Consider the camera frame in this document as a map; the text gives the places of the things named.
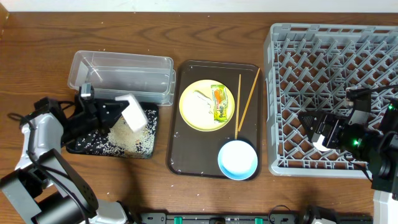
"wooden table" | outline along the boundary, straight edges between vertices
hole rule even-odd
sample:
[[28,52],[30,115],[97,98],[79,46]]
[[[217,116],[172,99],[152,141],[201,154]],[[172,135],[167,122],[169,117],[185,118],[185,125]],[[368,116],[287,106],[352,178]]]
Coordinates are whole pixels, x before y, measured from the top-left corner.
[[[76,51],[164,55],[174,59],[175,69],[188,59],[253,63],[263,68],[262,45],[270,26],[276,22],[396,26],[398,16],[11,13],[0,40],[0,176],[14,169],[23,143],[18,124],[7,119],[6,114],[28,114],[33,110],[32,104],[44,96],[72,100],[74,91],[67,86],[67,78]],[[250,214],[267,213],[278,204],[299,210],[314,203],[338,212],[373,213],[373,190],[368,180],[273,176],[268,171],[265,123],[262,172],[254,181],[172,174],[165,165],[171,114],[172,107],[161,107],[151,159],[82,156],[67,152],[63,156],[90,184],[98,198],[121,200],[137,212]],[[22,222],[3,194],[0,194],[0,203],[2,222]]]

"robotic arm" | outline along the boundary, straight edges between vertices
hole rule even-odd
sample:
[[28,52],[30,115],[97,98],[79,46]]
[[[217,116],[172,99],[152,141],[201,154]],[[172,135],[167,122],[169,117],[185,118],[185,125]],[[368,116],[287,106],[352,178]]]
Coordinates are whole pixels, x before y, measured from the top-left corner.
[[[3,177],[0,188],[26,223],[129,223],[119,202],[98,200],[90,186],[61,156],[61,147],[93,129],[109,131],[128,101],[93,98],[90,84],[75,96],[75,112],[66,118],[61,103],[43,98],[35,111],[21,117],[24,147],[15,171]],[[36,202],[43,190],[58,192]]]
[[[368,163],[374,193],[374,223],[398,220],[398,101],[391,99],[379,130],[365,127],[371,112],[370,90],[348,90],[349,117],[322,111],[301,112],[298,119],[317,149],[346,151]],[[361,168],[369,178],[366,169]]]

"snack packet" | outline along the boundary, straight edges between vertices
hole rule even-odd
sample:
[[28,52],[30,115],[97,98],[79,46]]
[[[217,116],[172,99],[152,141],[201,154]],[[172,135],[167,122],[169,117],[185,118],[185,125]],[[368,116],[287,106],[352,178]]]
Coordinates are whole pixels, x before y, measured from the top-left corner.
[[228,108],[228,99],[224,85],[211,85],[214,101],[214,121],[225,122],[227,120],[226,110]]

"transparent plastic bin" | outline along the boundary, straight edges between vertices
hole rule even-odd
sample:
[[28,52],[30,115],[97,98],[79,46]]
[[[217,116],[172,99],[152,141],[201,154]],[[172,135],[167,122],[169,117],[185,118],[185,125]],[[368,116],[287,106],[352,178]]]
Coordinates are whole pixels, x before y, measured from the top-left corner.
[[133,94],[138,101],[172,105],[175,71],[170,57],[80,50],[73,58],[68,86],[90,82],[95,98]]
[[[348,116],[345,89],[398,84],[398,27],[274,24],[264,42],[267,154],[274,175],[366,178],[344,151],[321,152],[309,142],[300,111]],[[377,129],[394,89],[372,93],[370,129]]]

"white wall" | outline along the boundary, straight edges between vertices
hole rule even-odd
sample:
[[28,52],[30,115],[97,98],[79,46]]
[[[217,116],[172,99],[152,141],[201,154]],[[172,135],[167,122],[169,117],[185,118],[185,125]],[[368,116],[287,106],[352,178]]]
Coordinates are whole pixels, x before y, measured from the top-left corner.
[[0,0],[15,11],[398,12],[398,0]]

